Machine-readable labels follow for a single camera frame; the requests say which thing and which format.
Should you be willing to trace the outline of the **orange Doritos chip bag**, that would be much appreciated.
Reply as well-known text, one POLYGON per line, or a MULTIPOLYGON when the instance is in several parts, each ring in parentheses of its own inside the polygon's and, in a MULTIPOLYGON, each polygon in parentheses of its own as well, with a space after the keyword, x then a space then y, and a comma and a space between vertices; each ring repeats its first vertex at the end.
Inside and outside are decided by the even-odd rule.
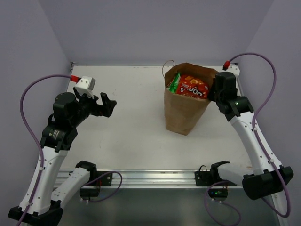
POLYGON ((208 92, 209 86, 206 82, 190 75, 181 75, 175 93, 197 99, 207 99, 208 92))

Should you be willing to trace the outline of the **brown paper bag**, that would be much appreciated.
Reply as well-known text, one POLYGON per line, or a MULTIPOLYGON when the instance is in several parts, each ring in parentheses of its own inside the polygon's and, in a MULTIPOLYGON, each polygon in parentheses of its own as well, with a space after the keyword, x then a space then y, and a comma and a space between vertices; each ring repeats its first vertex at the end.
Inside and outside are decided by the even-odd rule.
POLYGON ((208 84, 209 88, 211 88, 218 71, 213 68, 202 67, 190 63, 181 63, 174 65, 164 75, 165 128, 171 132, 186 136, 191 132, 204 114, 206 108, 210 104, 210 100, 206 98, 197 99, 170 92, 167 87, 177 73, 180 73, 180 75, 191 75, 194 78, 201 79, 208 84))

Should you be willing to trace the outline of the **green white Chuba snack bag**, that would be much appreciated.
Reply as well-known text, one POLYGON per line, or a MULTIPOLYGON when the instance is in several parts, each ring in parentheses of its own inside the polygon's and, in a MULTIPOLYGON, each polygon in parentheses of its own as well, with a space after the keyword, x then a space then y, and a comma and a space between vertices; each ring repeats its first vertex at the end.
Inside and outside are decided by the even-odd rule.
POLYGON ((178 88, 179 81, 181 79, 181 74, 177 72, 172 81, 168 84, 167 90, 175 94, 178 88))

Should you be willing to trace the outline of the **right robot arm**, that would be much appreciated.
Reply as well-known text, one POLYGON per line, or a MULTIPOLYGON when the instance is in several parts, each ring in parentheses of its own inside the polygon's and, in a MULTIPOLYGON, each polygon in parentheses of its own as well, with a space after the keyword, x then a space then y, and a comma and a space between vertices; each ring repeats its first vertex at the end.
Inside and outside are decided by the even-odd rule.
POLYGON ((283 186, 293 178, 293 170, 283 166, 269 147, 253 119, 250 101, 238 95, 235 75, 217 73, 208 97, 216 102, 219 111, 239 135, 251 162, 250 169, 240 168, 229 161, 214 163, 210 168, 210 181, 215 185, 229 181, 241 186, 252 200, 283 191, 283 186))

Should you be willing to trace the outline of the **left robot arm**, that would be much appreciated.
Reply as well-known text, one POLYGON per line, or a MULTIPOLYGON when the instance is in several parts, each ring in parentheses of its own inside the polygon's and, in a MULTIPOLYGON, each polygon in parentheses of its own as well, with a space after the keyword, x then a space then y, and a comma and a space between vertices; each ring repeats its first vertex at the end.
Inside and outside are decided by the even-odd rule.
POLYGON ((98 179, 96 165, 79 162, 72 174, 57 188, 55 181, 60 167, 77 136, 77 127, 90 115, 109 118, 117 102, 106 93, 100 97, 64 92, 53 104, 53 114, 42 132, 38 147, 39 160, 21 203, 10 209, 8 217, 32 226, 56 226, 63 209, 74 194, 84 185, 92 185, 98 179))

